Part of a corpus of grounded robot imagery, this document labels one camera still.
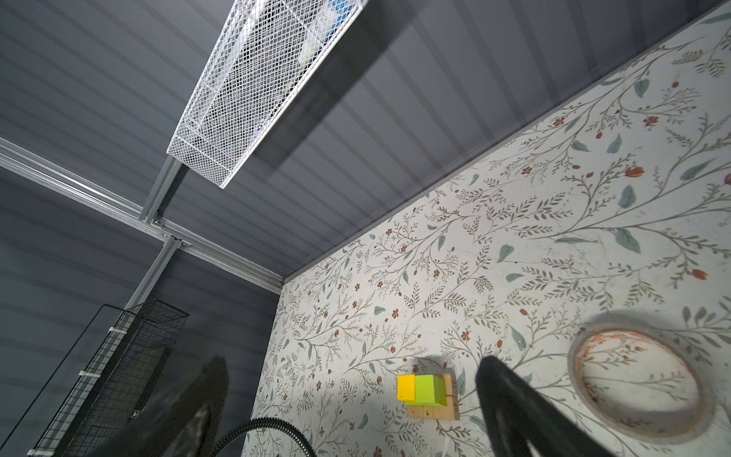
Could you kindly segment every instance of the circular ring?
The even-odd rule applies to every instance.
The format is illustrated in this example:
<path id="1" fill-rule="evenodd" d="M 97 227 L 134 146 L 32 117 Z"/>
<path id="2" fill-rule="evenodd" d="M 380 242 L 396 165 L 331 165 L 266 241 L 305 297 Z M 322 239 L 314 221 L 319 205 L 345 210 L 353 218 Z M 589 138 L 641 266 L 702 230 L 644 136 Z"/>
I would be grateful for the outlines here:
<path id="1" fill-rule="evenodd" d="M 574 340 L 568 368 L 583 403 L 607 426 L 640 441 L 687 442 L 713 419 L 708 383 L 651 329 L 594 325 Z"/>

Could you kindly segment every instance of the wooden base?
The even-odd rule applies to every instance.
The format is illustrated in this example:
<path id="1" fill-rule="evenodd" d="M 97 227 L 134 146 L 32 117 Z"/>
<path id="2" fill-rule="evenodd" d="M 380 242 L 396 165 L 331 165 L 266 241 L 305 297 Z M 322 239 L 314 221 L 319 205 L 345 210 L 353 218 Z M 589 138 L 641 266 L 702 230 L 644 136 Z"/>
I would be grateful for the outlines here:
<path id="1" fill-rule="evenodd" d="M 457 406 L 457 386 L 449 373 L 443 374 L 446 387 L 447 406 L 445 407 L 412 407 L 406 405 L 406 415 L 413 419 L 459 420 Z"/>

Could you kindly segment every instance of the yellow cube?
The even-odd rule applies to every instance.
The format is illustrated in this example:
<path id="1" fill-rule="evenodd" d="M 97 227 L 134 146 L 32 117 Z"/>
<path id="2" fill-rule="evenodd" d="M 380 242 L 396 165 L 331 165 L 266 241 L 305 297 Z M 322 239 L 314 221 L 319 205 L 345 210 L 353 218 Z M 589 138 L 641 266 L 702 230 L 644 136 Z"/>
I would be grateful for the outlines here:
<path id="1" fill-rule="evenodd" d="M 396 398 L 403 403 L 416 401 L 416 375 L 402 374 L 396 382 Z"/>

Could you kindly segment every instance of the black hose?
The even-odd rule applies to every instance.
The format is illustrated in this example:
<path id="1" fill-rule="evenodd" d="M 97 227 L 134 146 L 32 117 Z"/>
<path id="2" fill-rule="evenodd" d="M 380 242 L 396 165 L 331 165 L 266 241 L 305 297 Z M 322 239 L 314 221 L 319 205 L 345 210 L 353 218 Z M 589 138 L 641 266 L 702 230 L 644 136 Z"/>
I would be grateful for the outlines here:
<path id="1" fill-rule="evenodd" d="M 316 457 L 314 449 L 312 449 L 310 443 L 307 442 L 305 436 L 302 435 L 302 433 L 297 430 L 295 426 L 291 423 L 284 422 L 282 419 L 277 418 L 251 419 L 249 422 L 243 423 L 238 427 L 233 428 L 227 434 L 225 434 L 224 437 L 221 438 L 215 446 L 213 446 L 211 457 L 216 457 L 226 446 L 231 444 L 234 439 L 240 437 L 241 435 L 245 435 L 251 430 L 256 430 L 257 428 L 272 428 L 274 430 L 282 431 L 290 438 L 292 438 L 300 446 L 300 448 L 302 448 L 302 451 L 304 451 L 307 457 Z"/>

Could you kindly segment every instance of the floral wallpaper surface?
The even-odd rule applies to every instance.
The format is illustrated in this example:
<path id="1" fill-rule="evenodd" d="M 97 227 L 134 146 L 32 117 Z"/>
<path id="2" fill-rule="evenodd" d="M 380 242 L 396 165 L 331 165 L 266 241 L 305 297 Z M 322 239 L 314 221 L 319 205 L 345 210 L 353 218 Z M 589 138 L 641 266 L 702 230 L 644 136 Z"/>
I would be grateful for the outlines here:
<path id="1" fill-rule="evenodd" d="M 729 67 L 727 3 L 286 284 L 253 416 L 291 421 L 321 456 L 487 455 L 474 375 L 492 354 L 618 455 L 727 455 Z M 577 398 L 569 346 L 606 314 L 662 329 L 705 372 L 702 437 L 640 442 Z M 396 376 L 445 371 L 461 420 L 408 419 Z M 668 376 L 615 388 L 672 395 Z M 299 455 L 272 431 L 244 453 Z"/>

